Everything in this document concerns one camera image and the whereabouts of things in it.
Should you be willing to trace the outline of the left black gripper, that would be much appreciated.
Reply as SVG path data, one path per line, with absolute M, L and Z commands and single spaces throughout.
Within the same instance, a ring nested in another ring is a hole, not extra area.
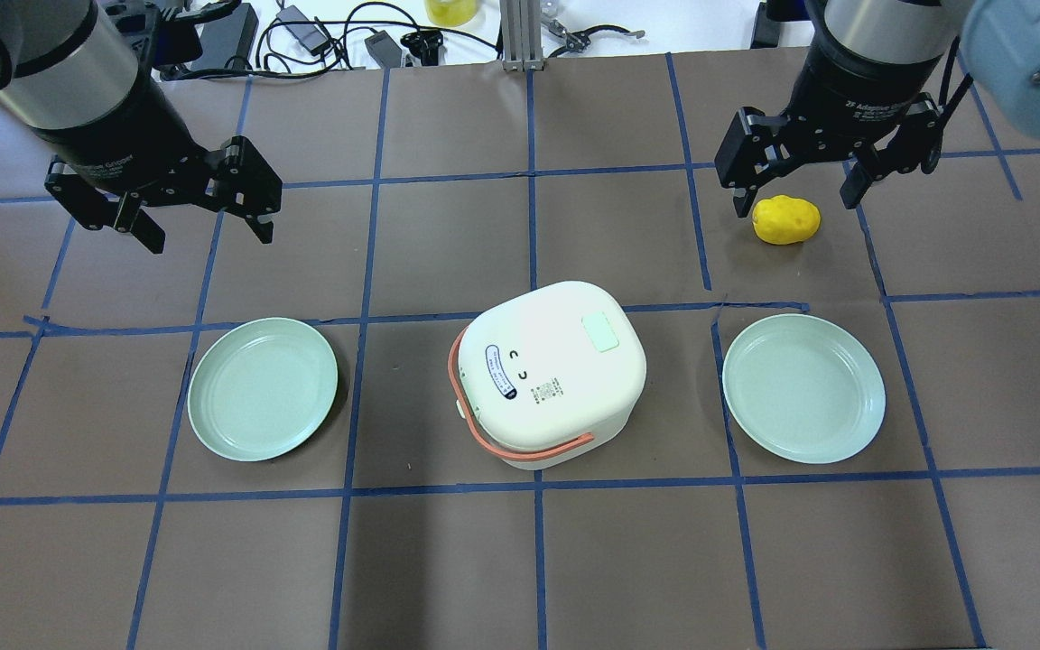
M 80 227 L 111 228 L 159 255 L 164 230 L 124 193 L 205 193 L 207 209 L 243 219 L 268 246 L 283 181 L 246 136 L 207 152 L 190 135 L 152 79 L 164 25 L 149 1 L 0 1 L 12 71 L 0 104 L 61 158 L 44 186 Z

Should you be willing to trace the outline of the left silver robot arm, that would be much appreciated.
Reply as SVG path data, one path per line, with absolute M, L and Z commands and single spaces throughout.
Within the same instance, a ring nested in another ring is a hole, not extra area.
M 197 59 L 198 26 L 237 8 L 0 1 L 0 104 L 52 149 L 45 189 L 80 227 L 160 254 L 164 231 L 148 209 L 194 205 L 272 242 L 282 205 L 272 165 L 242 135 L 203 148 L 153 79 Z

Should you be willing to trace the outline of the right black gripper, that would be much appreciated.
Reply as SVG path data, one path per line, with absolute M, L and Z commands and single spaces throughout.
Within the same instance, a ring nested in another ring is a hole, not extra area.
M 840 188 L 846 209 L 855 209 L 888 174 L 919 166 L 930 173 L 940 160 L 941 109 L 928 94 L 914 99 L 950 45 L 942 4 L 805 1 L 804 9 L 814 34 L 783 114 L 739 108 L 717 151 L 720 185 L 733 190 L 739 218 L 760 188 L 804 164 L 804 157 L 854 153 Z M 885 147 L 873 145 L 895 128 Z

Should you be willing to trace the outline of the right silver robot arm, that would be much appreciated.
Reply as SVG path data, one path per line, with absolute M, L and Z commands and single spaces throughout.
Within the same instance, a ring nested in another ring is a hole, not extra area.
M 798 1 L 814 34 L 780 114 L 742 107 L 714 166 L 746 217 L 760 188 L 806 164 L 851 161 L 854 209 L 892 173 L 936 168 L 971 87 L 1040 140 L 1040 1 Z

